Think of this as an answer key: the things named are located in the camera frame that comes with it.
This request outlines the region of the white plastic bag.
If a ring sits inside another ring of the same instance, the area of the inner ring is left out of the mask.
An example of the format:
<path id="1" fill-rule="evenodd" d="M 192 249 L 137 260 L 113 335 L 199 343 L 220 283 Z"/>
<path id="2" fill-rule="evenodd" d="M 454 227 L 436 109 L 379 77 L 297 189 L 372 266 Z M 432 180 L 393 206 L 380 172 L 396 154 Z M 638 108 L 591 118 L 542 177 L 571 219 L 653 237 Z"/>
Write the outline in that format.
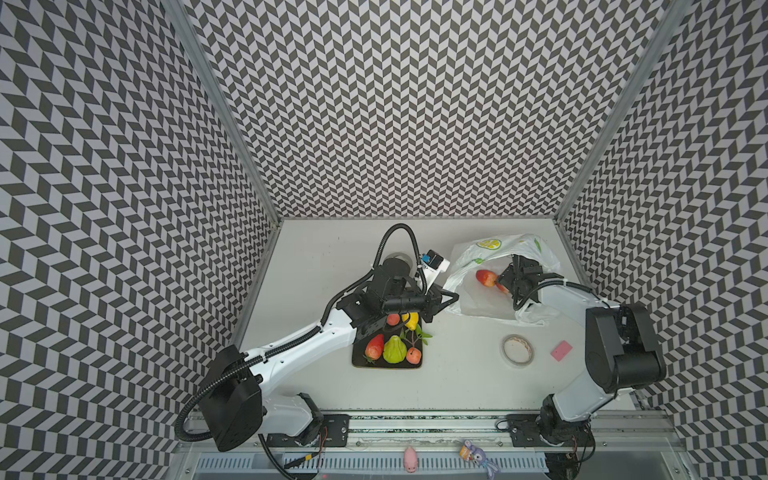
<path id="1" fill-rule="evenodd" d="M 459 243 L 449 260 L 443 288 L 459 299 L 448 313 L 521 327 L 543 327 L 555 318 L 555 310 L 530 292 L 538 282 L 563 274 L 559 258 L 541 237 L 513 234 Z"/>

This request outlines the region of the yellow fake lemon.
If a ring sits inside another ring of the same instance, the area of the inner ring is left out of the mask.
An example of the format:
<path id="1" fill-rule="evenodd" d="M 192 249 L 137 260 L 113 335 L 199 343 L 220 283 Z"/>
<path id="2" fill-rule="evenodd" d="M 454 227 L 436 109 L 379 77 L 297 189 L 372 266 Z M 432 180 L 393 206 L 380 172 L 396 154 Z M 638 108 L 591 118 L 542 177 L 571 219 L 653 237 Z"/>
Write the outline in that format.
<path id="1" fill-rule="evenodd" d="M 415 331 L 419 322 L 420 317 L 417 312 L 408 312 L 402 315 L 402 323 L 410 331 Z"/>

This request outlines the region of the fake leafy twig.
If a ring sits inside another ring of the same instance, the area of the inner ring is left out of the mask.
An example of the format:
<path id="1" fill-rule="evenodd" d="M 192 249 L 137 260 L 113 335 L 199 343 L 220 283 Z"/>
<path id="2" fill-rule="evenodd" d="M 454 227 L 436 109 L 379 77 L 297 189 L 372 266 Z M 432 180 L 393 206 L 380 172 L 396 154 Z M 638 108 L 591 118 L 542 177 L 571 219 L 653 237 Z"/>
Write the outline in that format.
<path id="1" fill-rule="evenodd" d="M 433 336 L 427 332 L 425 332 L 421 326 L 417 326 L 415 329 L 410 330 L 408 328 L 404 328 L 399 338 L 409 347 L 409 348 L 417 348 L 419 350 L 422 350 L 424 346 L 429 344 L 429 340 L 433 338 Z"/>

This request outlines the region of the small peach fake fruit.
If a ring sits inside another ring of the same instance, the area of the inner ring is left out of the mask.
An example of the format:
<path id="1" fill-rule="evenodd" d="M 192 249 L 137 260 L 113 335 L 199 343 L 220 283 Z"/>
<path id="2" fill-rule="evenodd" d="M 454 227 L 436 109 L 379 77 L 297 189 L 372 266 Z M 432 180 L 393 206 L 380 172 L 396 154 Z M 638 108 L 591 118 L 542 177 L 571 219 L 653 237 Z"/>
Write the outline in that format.
<path id="1" fill-rule="evenodd" d="M 406 361 L 411 365 L 419 365 L 422 359 L 422 352 L 416 348 L 411 347 L 406 354 Z"/>

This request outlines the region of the green fake fruit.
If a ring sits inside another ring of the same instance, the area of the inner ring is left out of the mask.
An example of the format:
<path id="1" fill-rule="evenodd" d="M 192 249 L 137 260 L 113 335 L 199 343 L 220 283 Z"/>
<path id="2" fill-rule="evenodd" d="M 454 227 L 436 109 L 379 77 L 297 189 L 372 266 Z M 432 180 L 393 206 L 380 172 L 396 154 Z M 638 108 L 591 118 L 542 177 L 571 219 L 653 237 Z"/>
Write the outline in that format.
<path id="1" fill-rule="evenodd" d="M 392 336 L 384 345 L 383 359 L 388 364 L 399 364 L 406 359 L 408 347 L 399 338 L 399 336 Z"/>

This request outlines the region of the red fake strawberry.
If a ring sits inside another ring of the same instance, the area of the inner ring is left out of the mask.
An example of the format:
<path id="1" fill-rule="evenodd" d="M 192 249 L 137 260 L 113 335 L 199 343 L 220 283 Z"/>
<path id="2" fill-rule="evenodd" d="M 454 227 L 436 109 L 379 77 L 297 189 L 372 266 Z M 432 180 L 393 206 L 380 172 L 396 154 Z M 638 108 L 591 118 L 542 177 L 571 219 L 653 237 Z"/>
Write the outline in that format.
<path id="1" fill-rule="evenodd" d="M 374 363 L 381 358 L 384 350 L 384 335 L 378 334 L 373 337 L 364 350 L 364 358 L 368 363 Z"/>

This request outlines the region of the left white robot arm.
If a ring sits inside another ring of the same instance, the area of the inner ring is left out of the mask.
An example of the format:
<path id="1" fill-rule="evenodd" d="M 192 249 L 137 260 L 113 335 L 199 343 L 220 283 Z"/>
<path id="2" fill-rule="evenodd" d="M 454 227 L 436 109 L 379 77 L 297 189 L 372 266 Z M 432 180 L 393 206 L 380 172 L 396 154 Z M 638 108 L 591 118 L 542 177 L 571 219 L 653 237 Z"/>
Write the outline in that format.
<path id="1" fill-rule="evenodd" d="M 457 294 L 436 283 L 449 265 L 433 250 L 421 252 L 409 225 L 391 226 L 369 270 L 336 293 L 319 320 L 262 347 L 221 350 L 176 417 L 177 439 L 212 440 L 221 452 L 255 435 L 312 444 L 324 431 L 323 413 L 310 395 L 280 395 L 277 387 L 324 356 L 383 329 L 391 314 L 415 313 L 419 321 L 432 321 L 458 300 Z"/>

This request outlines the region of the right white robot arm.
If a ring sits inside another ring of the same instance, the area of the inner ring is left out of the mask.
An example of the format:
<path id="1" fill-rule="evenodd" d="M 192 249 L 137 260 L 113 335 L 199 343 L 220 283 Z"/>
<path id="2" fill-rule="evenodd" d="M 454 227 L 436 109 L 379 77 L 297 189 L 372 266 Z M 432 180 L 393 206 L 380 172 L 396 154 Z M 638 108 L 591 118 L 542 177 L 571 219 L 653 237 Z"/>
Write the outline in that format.
<path id="1" fill-rule="evenodd" d="M 536 260 L 515 254 L 499 276 L 518 313 L 551 307 L 584 329 L 585 370 L 550 394 L 537 414 L 509 414 L 516 447 L 584 447 L 591 418 L 618 395 L 666 378 L 667 368 L 650 312 L 641 304 L 610 303 L 591 288 L 547 273 Z"/>

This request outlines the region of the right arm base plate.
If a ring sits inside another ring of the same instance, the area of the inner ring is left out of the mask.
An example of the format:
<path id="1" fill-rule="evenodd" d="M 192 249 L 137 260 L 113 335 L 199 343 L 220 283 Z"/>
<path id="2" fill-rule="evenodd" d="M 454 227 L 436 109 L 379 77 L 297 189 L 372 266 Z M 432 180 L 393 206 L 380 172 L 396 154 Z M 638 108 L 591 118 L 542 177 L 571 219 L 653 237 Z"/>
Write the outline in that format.
<path id="1" fill-rule="evenodd" d="M 587 421 L 566 422 L 557 415 L 509 414 L 505 417 L 515 447 L 591 447 L 594 437 Z"/>

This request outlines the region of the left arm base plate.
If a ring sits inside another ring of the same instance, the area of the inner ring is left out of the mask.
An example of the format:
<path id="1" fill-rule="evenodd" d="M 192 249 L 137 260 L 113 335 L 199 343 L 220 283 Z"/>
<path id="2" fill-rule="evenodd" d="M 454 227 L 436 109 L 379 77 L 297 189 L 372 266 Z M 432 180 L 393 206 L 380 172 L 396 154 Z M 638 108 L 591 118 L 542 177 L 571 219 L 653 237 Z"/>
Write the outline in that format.
<path id="1" fill-rule="evenodd" d="M 297 436 L 268 434 L 266 443 L 278 448 L 345 447 L 350 433 L 351 417 L 346 414 L 325 414 L 321 421 L 313 420 Z"/>

